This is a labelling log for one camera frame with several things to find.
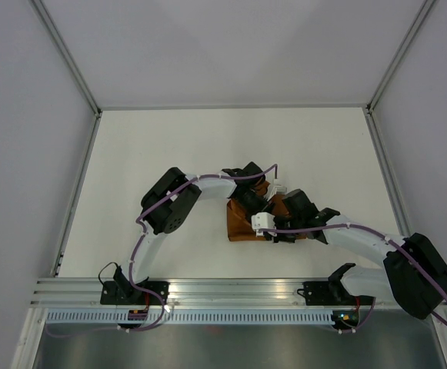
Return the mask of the brown cloth napkin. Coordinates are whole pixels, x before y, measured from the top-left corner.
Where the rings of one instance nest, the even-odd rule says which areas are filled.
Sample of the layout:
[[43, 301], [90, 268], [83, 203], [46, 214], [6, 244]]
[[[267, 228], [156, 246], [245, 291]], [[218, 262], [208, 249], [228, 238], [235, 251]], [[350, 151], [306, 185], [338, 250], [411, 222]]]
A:
[[[238, 186], [255, 187], [262, 184], [270, 184], [264, 178], [245, 181]], [[296, 189], [287, 194], [277, 194], [268, 198], [275, 204], [272, 215], [299, 216], [307, 219], [314, 218], [319, 212], [304, 191]], [[257, 237], [251, 226], [251, 215], [245, 215], [244, 211], [234, 201], [234, 193], [227, 203], [227, 235], [230, 241], [273, 241], [272, 236], [265, 234]]]

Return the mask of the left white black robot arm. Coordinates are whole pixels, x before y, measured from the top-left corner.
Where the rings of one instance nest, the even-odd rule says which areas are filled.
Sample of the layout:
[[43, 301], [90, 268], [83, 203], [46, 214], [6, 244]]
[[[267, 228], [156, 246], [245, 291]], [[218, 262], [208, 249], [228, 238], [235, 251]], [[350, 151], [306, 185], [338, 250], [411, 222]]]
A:
[[206, 175], [188, 175], [177, 167], [167, 170], [141, 200], [142, 212], [135, 220], [142, 228], [139, 239], [113, 277], [118, 296], [127, 304], [143, 299], [148, 267], [165, 238], [182, 226], [198, 201], [232, 200], [244, 211], [247, 221], [272, 209], [266, 195], [266, 175], [277, 170], [277, 164], [262, 170], [253, 161], [244, 168], [226, 168]]

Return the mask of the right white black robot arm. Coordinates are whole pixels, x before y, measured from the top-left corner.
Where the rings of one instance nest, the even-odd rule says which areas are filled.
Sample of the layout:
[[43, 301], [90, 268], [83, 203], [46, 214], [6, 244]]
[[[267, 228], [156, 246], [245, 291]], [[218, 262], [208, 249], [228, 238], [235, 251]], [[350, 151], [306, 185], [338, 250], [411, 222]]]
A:
[[331, 208], [317, 209], [304, 191], [278, 198], [276, 241], [300, 236], [344, 248], [376, 264], [375, 269], [344, 264], [329, 278], [329, 297], [344, 304], [354, 296], [395, 302], [418, 319], [428, 317], [447, 294], [447, 264], [423, 234], [383, 235]]

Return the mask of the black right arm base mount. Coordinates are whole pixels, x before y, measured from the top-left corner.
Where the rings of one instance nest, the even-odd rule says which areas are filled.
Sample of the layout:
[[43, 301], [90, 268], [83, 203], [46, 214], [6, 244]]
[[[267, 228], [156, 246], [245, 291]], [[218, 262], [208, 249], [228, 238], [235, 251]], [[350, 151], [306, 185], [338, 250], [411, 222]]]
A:
[[354, 296], [339, 282], [305, 281], [296, 293], [305, 299], [307, 306], [370, 306], [373, 298]]

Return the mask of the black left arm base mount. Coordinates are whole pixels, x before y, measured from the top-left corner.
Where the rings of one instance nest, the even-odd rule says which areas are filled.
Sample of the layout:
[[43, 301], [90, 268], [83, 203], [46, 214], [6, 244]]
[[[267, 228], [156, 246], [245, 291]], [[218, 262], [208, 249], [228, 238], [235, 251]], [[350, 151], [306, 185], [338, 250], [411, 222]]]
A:
[[147, 280], [122, 290], [114, 281], [106, 281], [102, 287], [100, 305], [111, 306], [161, 306], [169, 296], [168, 281]]

